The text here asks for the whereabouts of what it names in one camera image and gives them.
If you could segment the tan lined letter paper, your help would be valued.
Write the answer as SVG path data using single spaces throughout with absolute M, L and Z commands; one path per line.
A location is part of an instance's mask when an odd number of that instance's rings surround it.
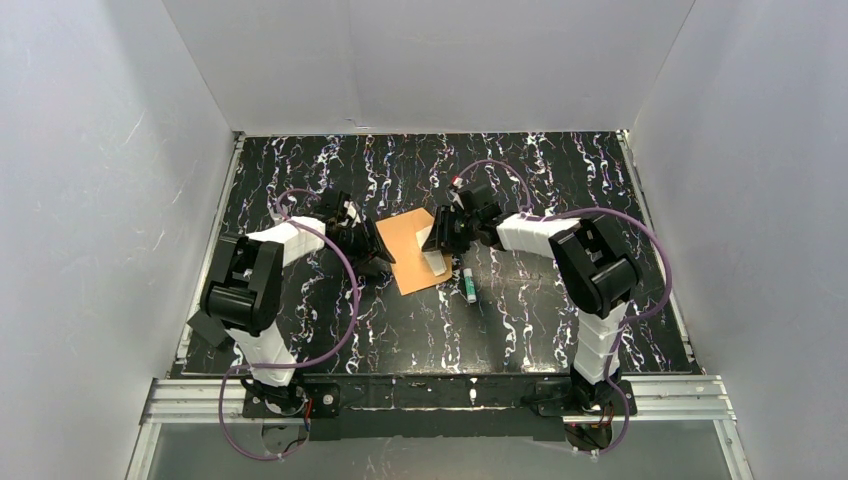
M 440 276 L 440 275 L 443 275 L 447 272 L 447 264 L 444 260 L 444 256 L 442 255 L 442 253 L 438 249 L 436 249 L 436 250 L 426 250 L 425 249 L 425 244 L 427 243 L 427 239 L 429 238 L 431 230 L 432 230 L 431 226 L 428 226 L 426 228 L 419 230 L 416 233 L 416 241 L 417 241 L 418 246 L 420 248 L 420 251 L 422 253 L 422 257 L 424 258 L 427 265 L 429 266 L 431 273 L 434 276 Z

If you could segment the brown paper envelope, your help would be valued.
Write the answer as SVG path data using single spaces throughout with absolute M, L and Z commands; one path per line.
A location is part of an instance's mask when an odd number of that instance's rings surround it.
M 401 295 L 434 287 L 451 278 L 449 255 L 421 250 L 434 220 L 426 209 L 417 208 L 376 222 L 378 232 L 395 259 L 391 270 Z

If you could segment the green white glue stick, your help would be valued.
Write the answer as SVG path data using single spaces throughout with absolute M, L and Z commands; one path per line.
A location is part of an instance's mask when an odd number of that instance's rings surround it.
M 466 293 L 466 300 L 469 304 L 474 304 L 477 302 L 478 297 L 473 280 L 472 270 L 470 268 L 464 268 L 462 270 L 462 276 Z

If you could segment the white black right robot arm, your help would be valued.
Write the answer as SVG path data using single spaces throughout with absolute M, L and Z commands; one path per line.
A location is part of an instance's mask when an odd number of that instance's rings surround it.
M 558 216 L 505 211 L 485 186 L 463 187 L 439 207 L 425 253 L 462 255 L 474 241 L 500 251 L 552 260 L 578 310 L 578 350 L 571 371 L 588 386 L 613 383 L 626 305 L 641 269 L 617 225 L 628 215 L 586 208 Z

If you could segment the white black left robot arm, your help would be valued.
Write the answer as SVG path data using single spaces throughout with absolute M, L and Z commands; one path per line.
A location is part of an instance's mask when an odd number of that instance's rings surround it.
M 324 248 L 339 256 L 348 274 L 374 259 L 395 261 L 375 222 L 360 213 L 349 193 L 328 189 L 316 199 L 305 216 L 284 214 L 266 230 L 220 235 L 199 309 L 188 321 L 214 346 L 234 341 L 253 380 L 265 387 L 288 386 L 302 366 L 276 325 L 286 266 Z

